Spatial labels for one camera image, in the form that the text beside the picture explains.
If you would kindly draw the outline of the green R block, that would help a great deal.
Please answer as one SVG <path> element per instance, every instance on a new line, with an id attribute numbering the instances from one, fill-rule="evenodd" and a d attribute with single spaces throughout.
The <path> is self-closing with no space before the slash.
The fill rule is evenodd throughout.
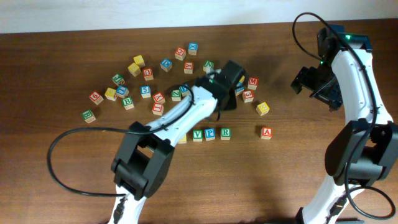
<path id="1" fill-rule="evenodd" d="M 221 140 L 229 141 L 231 139 L 231 129 L 221 128 Z"/>

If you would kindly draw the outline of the blue P block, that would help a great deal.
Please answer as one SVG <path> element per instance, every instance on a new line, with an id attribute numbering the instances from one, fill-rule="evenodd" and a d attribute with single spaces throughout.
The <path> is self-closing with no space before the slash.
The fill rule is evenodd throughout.
<path id="1" fill-rule="evenodd" d="M 215 137 L 216 137 L 215 128 L 205 129 L 205 139 L 207 141 L 215 140 Z"/>

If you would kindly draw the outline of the green V block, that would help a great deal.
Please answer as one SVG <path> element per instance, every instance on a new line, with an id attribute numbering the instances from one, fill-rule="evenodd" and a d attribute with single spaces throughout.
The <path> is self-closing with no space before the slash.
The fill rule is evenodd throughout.
<path id="1" fill-rule="evenodd" d="M 203 131 L 201 129 L 195 129 L 192 133 L 194 142 L 202 142 L 203 140 Z"/>

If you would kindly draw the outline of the yellow C block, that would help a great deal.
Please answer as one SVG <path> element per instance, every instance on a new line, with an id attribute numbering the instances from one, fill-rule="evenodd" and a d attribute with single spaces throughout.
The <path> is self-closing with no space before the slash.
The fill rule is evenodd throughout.
<path id="1" fill-rule="evenodd" d="M 179 144 L 186 144 L 187 143 L 187 135 L 184 134 L 182 138 L 178 141 Z"/>

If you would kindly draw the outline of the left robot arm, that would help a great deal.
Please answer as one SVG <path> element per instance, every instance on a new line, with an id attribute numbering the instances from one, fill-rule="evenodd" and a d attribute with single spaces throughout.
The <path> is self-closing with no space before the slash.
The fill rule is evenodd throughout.
<path id="1" fill-rule="evenodd" d="M 159 119 L 130 125 L 111 164 L 117 197 L 110 223 L 137 223 L 146 199 L 163 184 L 181 138 L 215 110 L 236 108 L 234 89 L 246 73 L 233 61 L 197 78 L 189 95 Z"/>

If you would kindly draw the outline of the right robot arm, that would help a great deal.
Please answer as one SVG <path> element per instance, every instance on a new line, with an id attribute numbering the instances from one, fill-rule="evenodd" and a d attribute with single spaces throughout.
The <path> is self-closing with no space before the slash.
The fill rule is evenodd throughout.
<path id="1" fill-rule="evenodd" d="M 331 25 L 319 31 L 317 42 L 319 66 L 303 67 L 291 87 L 311 90 L 332 111 L 343 107 L 345 126 L 327 147 L 326 177 L 296 223 L 336 223 L 349 202 L 385 179 L 397 160 L 397 124 L 377 88 L 369 37 Z"/>

